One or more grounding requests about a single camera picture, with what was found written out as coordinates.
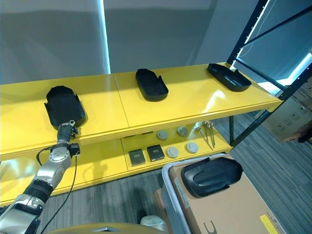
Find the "gray carpet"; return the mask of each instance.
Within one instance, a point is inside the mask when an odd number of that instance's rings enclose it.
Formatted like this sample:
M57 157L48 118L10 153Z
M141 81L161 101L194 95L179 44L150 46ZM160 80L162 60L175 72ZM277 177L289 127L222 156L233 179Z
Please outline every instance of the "gray carpet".
M253 121L253 115L239 115L234 120L238 135ZM228 119L217 119L214 123L228 139ZM235 147L231 155L242 164L287 233L312 233L312 148L309 143L279 143L260 126ZM146 215L156 214L152 197L162 183L158 169L73 191L46 230L89 222L136 223L140 210L145 210ZM66 195L48 200L38 233Z

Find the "round white cap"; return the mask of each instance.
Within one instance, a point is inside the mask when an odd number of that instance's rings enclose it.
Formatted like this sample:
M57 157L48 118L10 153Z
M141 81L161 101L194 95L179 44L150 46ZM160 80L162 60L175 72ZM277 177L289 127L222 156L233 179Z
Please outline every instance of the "round white cap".
M199 149L198 145L194 142L186 144L186 150L191 154L197 153L198 149Z
M179 127L177 129L177 133L181 136L181 137L186 137L187 134L189 133L189 130L186 127Z
M176 158L179 155L179 150L176 147L172 146L166 150L166 153L167 153L168 157Z
M161 130L157 133L159 140L166 140L168 138L168 133L165 130Z

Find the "shelf board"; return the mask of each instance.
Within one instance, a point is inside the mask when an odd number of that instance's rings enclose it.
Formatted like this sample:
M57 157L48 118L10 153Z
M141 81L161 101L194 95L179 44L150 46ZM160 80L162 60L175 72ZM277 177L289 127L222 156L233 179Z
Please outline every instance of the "shelf board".
M194 130L187 137L177 135L176 128L170 128L166 131L169 135L166 141L160 141L156 137L156 132L153 132L151 134L82 145L81 156L78 158L74 190L160 168L169 162L229 152L231 150L231 146L216 129L214 130L216 141L214 150L211 150L204 139ZM196 154L190 154L184 148L185 144L190 141L199 145L199 151ZM164 152L169 146L177 147L180 152L179 156L175 159L165 156L162 160L151 162L148 158L146 147L156 144L160 144ZM133 149L143 149L145 164L131 167L128 151ZM45 162L44 159L47 159L47 157L47 152L42 153L40 156L41 161ZM38 169L39 164L35 156L25 156L3 161L0 165L0 206L11 203L17 195L23 193ZM72 166L67 169L61 183L53 191L52 195L69 191L74 172L75 162L72 159Z
M47 153L40 155L44 163ZM125 157L120 139L114 139L81 146L81 155L77 158L77 175L75 189L96 184L94 181L104 182L114 176L127 172ZM0 205L12 202L17 195L23 193L26 186L34 178L39 169L36 156L21 157L1 162L0 165ZM75 159L68 168L53 195L70 189L75 172Z
M203 64L154 70L169 90L168 96L159 102L143 98L135 72L114 74L129 127L182 119L192 119L194 123L196 118L215 119L280 103L255 82L244 92L233 92L219 83L207 67Z
M124 149L125 157L126 157L126 163L128 167L128 171L136 171L138 173L142 171L152 170L155 168L162 167L163 165L173 162L173 161L179 161L185 158L191 158L191 157L199 157L203 155L211 155L211 154L217 154L220 152L229 152L231 150L231 146L227 143L227 141L222 137L222 135L214 129L214 138L215 138L215 148L210 148L204 138L200 135L198 131L193 128L189 135L187 137L181 137L177 134L178 127L173 127L166 129L168 133L168 139L165 141L159 140L157 138L157 131L154 131L150 134L139 134L136 136L126 137L122 138L122 146ZM208 133L208 140L209 144L212 147L211 143L211 136ZM199 150L196 154L191 154L186 150L186 144L189 142L194 142L199 146ZM147 147L152 145L160 145L165 158L157 161L151 162L149 155L147 153ZM168 157L166 150L174 146L179 150L179 155L177 158L172 159ZM136 150L136 149L142 149L144 157L145 157L145 164L132 166L131 160L129 156L129 151Z
M1 160L32 155L56 143L44 103L52 87L71 88L81 101L87 121L79 130L84 138L129 128L112 75L62 78L0 86Z
M207 66L154 70L169 88L160 102L143 98L135 72L0 85L1 160L31 157L55 144L57 132L43 104L57 85L73 89L87 114L73 141L80 145L261 109L272 111L282 102L253 81L244 92L230 91L206 71Z

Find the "black square box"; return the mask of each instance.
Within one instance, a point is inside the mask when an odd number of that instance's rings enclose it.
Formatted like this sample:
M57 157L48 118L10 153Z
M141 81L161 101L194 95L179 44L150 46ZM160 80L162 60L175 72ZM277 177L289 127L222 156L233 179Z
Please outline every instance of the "black square box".
M129 151L129 156L133 167L145 163L144 154L141 149Z
M147 147L148 155L150 156L151 162L163 159L165 157L164 152L160 145L153 145Z

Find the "cardboard boxes stack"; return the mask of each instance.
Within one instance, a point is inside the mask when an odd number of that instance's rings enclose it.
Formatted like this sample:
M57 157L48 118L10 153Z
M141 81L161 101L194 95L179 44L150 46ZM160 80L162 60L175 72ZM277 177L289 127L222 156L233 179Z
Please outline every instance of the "cardboard boxes stack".
M263 122L263 126L278 141L283 142L303 136L312 127L311 119L312 79L309 78L308 82Z

